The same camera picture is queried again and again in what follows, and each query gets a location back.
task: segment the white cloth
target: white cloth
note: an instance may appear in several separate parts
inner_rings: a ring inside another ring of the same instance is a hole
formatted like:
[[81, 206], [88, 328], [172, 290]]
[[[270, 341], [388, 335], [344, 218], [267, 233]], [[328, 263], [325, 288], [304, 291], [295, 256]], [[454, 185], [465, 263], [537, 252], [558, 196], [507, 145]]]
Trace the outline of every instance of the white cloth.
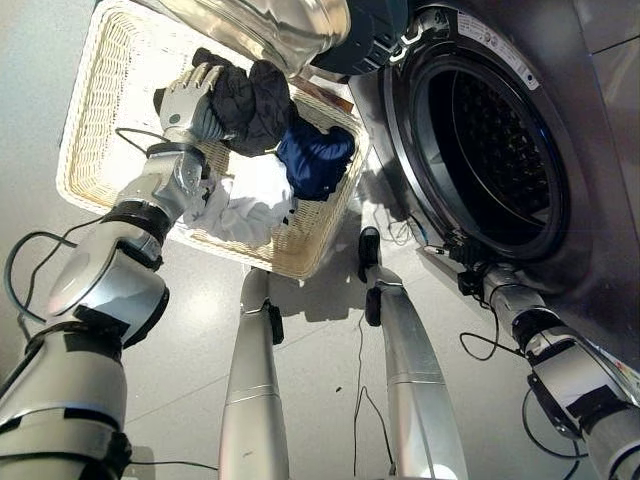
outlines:
[[203, 196], [184, 214], [189, 228], [205, 230], [224, 241], [251, 247], [271, 241], [271, 228], [293, 209], [293, 190], [285, 165], [273, 154], [242, 158], [235, 177], [213, 176], [200, 183]]

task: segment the navy blue cloth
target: navy blue cloth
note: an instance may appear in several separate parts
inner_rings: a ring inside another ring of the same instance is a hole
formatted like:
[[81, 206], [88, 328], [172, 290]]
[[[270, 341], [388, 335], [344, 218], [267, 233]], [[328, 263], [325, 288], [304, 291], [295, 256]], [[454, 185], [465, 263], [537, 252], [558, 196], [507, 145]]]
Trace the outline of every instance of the navy blue cloth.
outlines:
[[353, 136], [344, 128], [331, 127], [323, 134], [292, 107], [277, 155], [287, 166], [287, 180], [296, 197], [326, 201], [336, 191], [354, 152]]

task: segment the washing machine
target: washing machine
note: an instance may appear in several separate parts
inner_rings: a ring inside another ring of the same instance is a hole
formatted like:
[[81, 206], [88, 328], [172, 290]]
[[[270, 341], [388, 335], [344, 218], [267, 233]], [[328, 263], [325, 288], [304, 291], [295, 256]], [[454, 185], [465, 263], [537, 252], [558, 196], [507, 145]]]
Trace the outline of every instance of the washing machine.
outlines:
[[360, 63], [325, 55], [353, 75], [406, 214], [431, 243], [514, 263], [565, 323], [640, 370], [640, 4], [399, 3]]

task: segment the clothing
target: clothing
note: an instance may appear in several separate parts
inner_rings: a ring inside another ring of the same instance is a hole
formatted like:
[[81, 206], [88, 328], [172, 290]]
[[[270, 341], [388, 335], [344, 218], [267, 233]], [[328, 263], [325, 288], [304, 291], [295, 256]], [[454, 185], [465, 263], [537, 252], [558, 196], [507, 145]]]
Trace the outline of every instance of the clothing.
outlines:
[[242, 159], [235, 177], [202, 180], [202, 195], [183, 216], [189, 228], [251, 247], [271, 241], [271, 229], [291, 215], [293, 191], [275, 155]]
[[216, 117], [226, 135], [238, 139], [245, 138], [249, 122], [256, 113], [252, 83], [242, 68], [234, 66], [226, 58], [215, 55], [205, 48], [199, 48], [193, 55], [191, 64], [197, 67], [205, 62], [224, 67], [209, 95]]
[[287, 166], [287, 179], [302, 200], [326, 201], [346, 171], [355, 152], [353, 136], [341, 127], [323, 134], [291, 112], [277, 155]]
[[[246, 72], [226, 58], [205, 48], [196, 50], [191, 63], [224, 67], [209, 93], [209, 102], [224, 130], [224, 145], [245, 157], [263, 155], [275, 148], [289, 125], [289, 84], [284, 74], [271, 62], [256, 61]], [[165, 89], [156, 90], [153, 104], [156, 112]]]
[[282, 139], [289, 125], [291, 100], [287, 79], [271, 62], [256, 61], [249, 72], [249, 81], [255, 96], [255, 113], [244, 136], [224, 143], [241, 155], [254, 157], [274, 148]]

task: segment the robot forearm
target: robot forearm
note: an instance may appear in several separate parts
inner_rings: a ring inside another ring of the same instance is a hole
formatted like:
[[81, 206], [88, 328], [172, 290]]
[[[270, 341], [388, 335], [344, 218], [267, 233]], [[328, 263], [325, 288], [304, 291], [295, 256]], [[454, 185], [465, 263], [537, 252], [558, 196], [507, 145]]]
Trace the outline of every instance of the robot forearm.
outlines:
[[[203, 65], [174, 82], [162, 104], [165, 135], [178, 142], [222, 135], [207, 109], [219, 73]], [[191, 143], [154, 145], [147, 156], [142, 173], [75, 249], [51, 291], [46, 328], [0, 392], [3, 479], [43, 472], [115, 479], [129, 463], [121, 351], [145, 338], [164, 312], [169, 291], [155, 273], [161, 248], [205, 165]]]
[[640, 409], [617, 369], [565, 326], [533, 289], [495, 267], [484, 279], [495, 309], [532, 367], [529, 385], [556, 430], [585, 440], [603, 479], [640, 475]]

